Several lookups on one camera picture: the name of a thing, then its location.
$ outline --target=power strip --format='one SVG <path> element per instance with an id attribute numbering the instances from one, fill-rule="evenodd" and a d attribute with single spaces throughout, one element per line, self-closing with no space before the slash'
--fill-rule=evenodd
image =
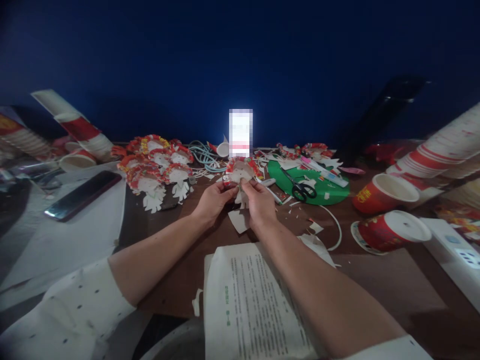
<path id="1" fill-rule="evenodd" d="M 445 220 L 421 220 L 433 234 L 425 247 L 480 313 L 480 254 Z"/>

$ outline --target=blue wall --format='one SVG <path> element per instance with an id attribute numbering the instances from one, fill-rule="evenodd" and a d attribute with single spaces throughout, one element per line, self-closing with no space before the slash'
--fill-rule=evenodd
<path id="1" fill-rule="evenodd" d="M 434 83 L 383 137 L 419 137 L 480 101 L 480 9 L 458 3 L 9 1 L 0 104 L 61 136 L 29 95 L 52 88 L 112 140 L 214 143 L 230 108 L 252 108 L 257 146 L 336 147 L 391 77 L 415 74 Z"/>

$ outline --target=green paper circle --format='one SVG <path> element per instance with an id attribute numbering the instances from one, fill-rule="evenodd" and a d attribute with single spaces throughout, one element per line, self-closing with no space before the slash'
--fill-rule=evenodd
<path id="1" fill-rule="evenodd" d="M 271 178 L 276 180 L 276 184 L 288 195 L 292 195 L 293 184 L 290 179 L 283 173 L 282 168 L 278 161 L 270 160 L 268 162 L 268 173 Z M 316 198 L 307 198 L 306 203 L 312 205 L 333 205 L 341 202 L 350 193 L 350 182 L 345 187 L 338 186 L 337 184 L 325 179 L 320 180 L 320 173 L 315 170 L 300 170 L 293 168 L 287 170 L 287 173 L 295 179 L 297 182 L 304 180 L 304 175 L 309 179 L 315 179 L 316 185 Z M 330 198 L 325 200 L 325 193 L 330 193 Z"/>

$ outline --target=table surface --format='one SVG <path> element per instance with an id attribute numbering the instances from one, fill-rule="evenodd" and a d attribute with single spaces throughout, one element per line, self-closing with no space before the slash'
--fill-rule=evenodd
<path id="1" fill-rule="evenodd" d="M 366 170 L 367 174 L 349 176 L 349 197 L 328 206 L 342 230 L 340 246 L 330 253 L 333 261 L 340 265 L 338 270 L 369 291 L 432 356 L 442 359 L 480 358 L 480 314 L 423 245 L 413 244 L 385 256 L 376 256 L 363 251 L 353 239 L 351 224 L 368 216 L 355 210 L 351 197 L 373 175 L 381 172 L 368 168 L 364 163 L 357 166 Z M 204 189 L 219 176 L 212 180 L 199 178 L 193 186 L 194 192 L 188 195 L 183 205 L 155 214 L 144 210 L 142 196 L 135 196 L 127 189 L 118 248 L 145 239 L 189 215 Z M 283 195 L 276 185 L 271 189 Z M 258 241 L 251 229 L 243 234 L 236 232 L 228 218 L 228 206 L 220 214 L 215 226 L 198 239 L 140 303 L 141 310 L 192 318 L 192 299 L 204 284 L 205 256 L 213 254 L 219 246 Z M 327 248 L 337 242 L 338 227 L 323 208 L 308 204 L 276 207 L 278 219 L 296 236 L 307 233 L 306 229 L 311 224 L 308 219 L 312 218 L 324 228 L 317 236 Z M 422 216 L 435 217 L 433 213 L 429 214 L 425 206 L 418 211 L 423 211 Z"/>

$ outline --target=phone screen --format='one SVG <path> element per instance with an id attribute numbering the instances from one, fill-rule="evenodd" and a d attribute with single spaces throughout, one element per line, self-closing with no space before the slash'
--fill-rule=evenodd
<path id="1" fill-rule="evenodd" d="M 55 202 L 44 214 L 58 221 L 67 221 L 121 179 L 117 173 L 102 171 Z"/>
<path id="2" fill-rule="evenodd" d="M 252 147 L 252 109 L 230 109 L 230 157 L 248 158 Z"/>

